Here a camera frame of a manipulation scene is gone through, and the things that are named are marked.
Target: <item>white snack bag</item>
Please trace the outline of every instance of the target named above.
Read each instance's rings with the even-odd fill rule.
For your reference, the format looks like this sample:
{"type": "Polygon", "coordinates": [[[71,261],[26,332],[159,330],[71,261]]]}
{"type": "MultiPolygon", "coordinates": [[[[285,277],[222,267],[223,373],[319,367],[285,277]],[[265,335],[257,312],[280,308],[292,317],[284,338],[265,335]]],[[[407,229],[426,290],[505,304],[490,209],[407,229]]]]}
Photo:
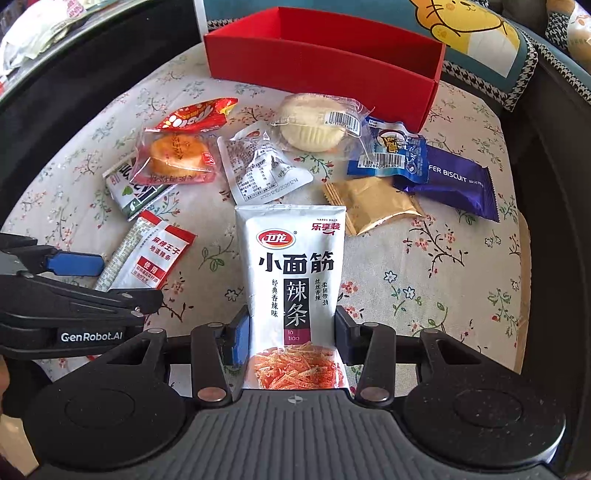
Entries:
{"type": "Polygon", "coordinates": [[[290,165],[259,120],[230,140],[217,139],[223,168],[236,205],[263,205],[310,183],[306,168],[290,165]]]}
{"type": "Polygon", "coordinates": [[[348,387],[335,348],[345,207],[236,207],[251,314],[245,388],[348,387]]]}

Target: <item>cracker packet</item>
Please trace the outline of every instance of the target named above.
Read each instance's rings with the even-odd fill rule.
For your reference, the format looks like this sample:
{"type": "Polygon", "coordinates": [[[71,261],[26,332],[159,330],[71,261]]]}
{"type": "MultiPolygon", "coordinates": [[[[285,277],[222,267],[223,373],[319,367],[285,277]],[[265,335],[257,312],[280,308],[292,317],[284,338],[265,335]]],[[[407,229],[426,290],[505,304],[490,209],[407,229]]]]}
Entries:
{"type": "Polygon", "coordinates": [[[337,181],[326,183],[323,189],[331,205],[347,207],[348,235],[361,235],[388,220],[425,215],[413,197],[390,185],[390,179],[365,177],[337,181]]]}
{"type": "Polygon", "coordinates": [[[128,222],[176,187],[131,182],[129,175],[134,166],[134,157],[134,154],[129,154],[103,173],[111,198],[119,205],[128,222]]]}

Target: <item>red cardboard box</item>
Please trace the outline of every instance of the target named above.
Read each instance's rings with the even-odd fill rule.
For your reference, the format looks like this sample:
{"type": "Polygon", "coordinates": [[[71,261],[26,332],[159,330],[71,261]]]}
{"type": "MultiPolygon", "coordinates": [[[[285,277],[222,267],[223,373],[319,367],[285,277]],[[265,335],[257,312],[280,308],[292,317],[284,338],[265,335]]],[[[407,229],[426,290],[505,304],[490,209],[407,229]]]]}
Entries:
{"type": "Polygon", "coordinates": [[[212,76],[288,92],[355,98],[418,132],[437,92],[445,45],[349,15],[275,7],[205,35],[212,76]]]}

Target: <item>white pastry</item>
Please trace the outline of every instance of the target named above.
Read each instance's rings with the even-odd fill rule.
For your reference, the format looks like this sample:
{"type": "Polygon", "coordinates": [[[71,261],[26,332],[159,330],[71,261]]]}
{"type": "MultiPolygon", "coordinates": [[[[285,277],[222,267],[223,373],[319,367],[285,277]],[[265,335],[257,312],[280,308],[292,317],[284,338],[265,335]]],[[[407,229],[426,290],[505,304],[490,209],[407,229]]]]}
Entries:
{"type": "Polygon", "coordinates": [[[281,135],[294,148],[306,152],[324,152],[338,145],[345,127],[326,125],[329,112],[346,113],[346,108],[333,99],[301,93],[288,97],[280,107],[281,135]]]}

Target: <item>green packaged snack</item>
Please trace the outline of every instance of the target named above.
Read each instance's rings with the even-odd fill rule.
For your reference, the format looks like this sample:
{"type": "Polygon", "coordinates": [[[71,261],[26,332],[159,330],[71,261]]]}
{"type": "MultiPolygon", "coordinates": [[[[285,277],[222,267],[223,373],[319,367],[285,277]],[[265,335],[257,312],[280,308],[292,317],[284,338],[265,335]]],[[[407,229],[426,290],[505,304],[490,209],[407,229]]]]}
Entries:
{"type": "Polygon", "coordinates": [[[127,218],[133,220],[139,213],[166,195],[176,185],[138,185],[129,181],[134,155],[130,154],[103,173],[111,198],[127,218]]]}

